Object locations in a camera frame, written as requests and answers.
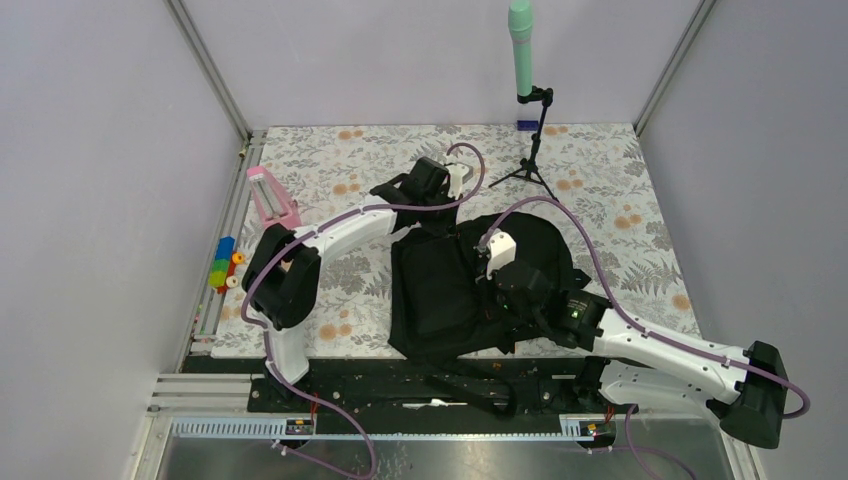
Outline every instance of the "white plastic part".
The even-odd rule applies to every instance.
[[[454,163],[446,167],[448,169],[450,186],[448,187],[448,197],[454,200],[459,199],[462,195],[462,186],[468,177],[470,177],[471,167],[464,163]]]
[[[748,363],[748,359],[742,354],[741,347],[701,340],[642,319],[639,320],[639,324],[648,327],[651,332],[698,350]],[[747,373],[745,370],[728,368],[722,362],[707,360],[692,353],[684,352],[628,327],[629,325],[618,312],[613,309],[607,310],[598,324],[598,328],[602,329],[604,333],[601,337],[595,339],[591,354],[634,360],[673,375],[686,385],[691,383],[694,387],[701,388],[712,398],[724,403],[732,403],[739,396],[739,392],[735,389],[736,382],[745,381]]]
[[[496,230],[489,239],[489,263],[486,265],[486,278],[492,279],[492,273],[515,260],[515,240],[506,233]]]
[[[366,205],[379,204],[386,204],[386,201],[373,195],[366,197],[361,205],[347,210],[348,212],[356,211],[356,215],[333,225],[306,240],[303,244],[318,249],[318,254],[321,256],[321,266],[326,267],[337,258],[369,240],[392,233],[397,218],[394,211],[386,209],[362,212],[362,207]],[[317,228],[317,225],[298,227],[295,229],[295,236],[301,236]],[[270,348],[273,350],[277,369],[283,374],[283,378],[290,383],[297,382],[309,371],[309,360],[304,351],[304,333],[308,321],[309,318],[307,317],[297,326],[279,331],[269,327]]]
[[[601,395],[617,405],[635,403],[643,410],[690,413],[718,422],[706,406],[710,394],[660,370],[613,361],[604,367],[600,382]]]
[[[367,205],[386,204],[380,197],[368,196],[365,201],[349,211],[360,211]],[[362,212],[339,222],[316,236],[303,242],[307,247],[315,247],[321,256],[321,266],[325,267],[345,253],[362,244],[392,233],[395,228],[397,214],[389,209]],[[300,236],[315,230],[316,225],[308,225],[295,229],[295,235]]]
[[[275,330],[268,328],[271,355],[277,370],[283,374],[287,382],[294,384],[309,371],[309,360],[306,358],[304,345],[306,339],[306,322],[300,322],[292,328]]]

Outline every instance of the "pink toy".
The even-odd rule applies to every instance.
[[[247,179],[250,180],[250,194],[264,228],[279,223],[294,230],[303,225],[297,213],[297,202],[265,167],[248,168]]]

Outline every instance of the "gray wall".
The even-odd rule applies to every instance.
[[[719,2],[642,138],[703,333],[779,346],[812,397],[761,452],[770,480],[846,465],[846,20],[838,0]]]
[[[239,148],[161,1],[4,2],[0,478],[119,478]]]
[[[186,0],[254,128],[511,123],[511,0]],[[635,121],[698,0],[533,0],[552,122]],[[529,106],[523,118],[538,118]]]

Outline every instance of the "floral tablecloth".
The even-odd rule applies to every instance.
[[[501,212],[522,198],[544,194],[539,185],[510,179],[487,188],[514,170],[529,154],[530,133],[513,125],[422,125],[368,127],[275,127],[268,132],[261,164],[297,199],[301,218],[313,223],[358,204],[371,187],[409,171],[421,156],[445,158],[456,142],[483,152],[486,181],[463,204],[459,221]],[[468,149],[462,161],[477,165]],[[628,124],[551,125],[545,127],[537,162],[563,204],[583,221],[600,251],[614,292],[628,310],[675,330],[698,335],[689,297],[645,161]],[[522,211],[560,227],[575,264],[592,277],[583,241],[568,219],[550,205]],[[251,204],[238,249],[252,254],[262,226]],[[391,323],[389,250],[385,237],[325,266],[317,303],[307,319],[306,352],[312,357],[401,357],[387,343]],[[237,275],[241,277],[244,266]],[[601,293],[597,282],[588,290]],[[244,323],[241,288],[226,294],[212,355],[263,357],[260,329]],[[568,356],[546,339],[520,342],[516,356]],[[495,350],[472,356],[503,355]]]

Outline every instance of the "microphone stand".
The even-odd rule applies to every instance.
[[[554,103],[554,90],[552,88],[542,89],[533,86],[530,94],[518,96],[518,103],[526,104],[530,102],[542,102],[542,116],[539,117],[539,129],[536,130],[536,133],[534,133],[531,137],[533,139],[533,146],[530,148],[530,158],[522,158],[520,162],[521,167],[518,170],[508,173],[505,177],[495,181],[489,185],[489,188],[492,188],[509,178],[517,178],[519,180],[524,180],[525,182],[535,183],[545,187],[545,190],[548,191],[548,195],[550,195],[554,200],[559,201],[559,199],[556,198],[556,195],[554,195],[554,192],[552,192],[550,187],[548,187],[548,184],[545,183],[545,179],[539,174],[539,167],[536,165],[536,154],[539,152],[539,145],[542,143],[542,128],[545,127],[545,114],[548,113],[548,107]],[[539,179],[536,180],[532,177],[532,175],[536,175]]]

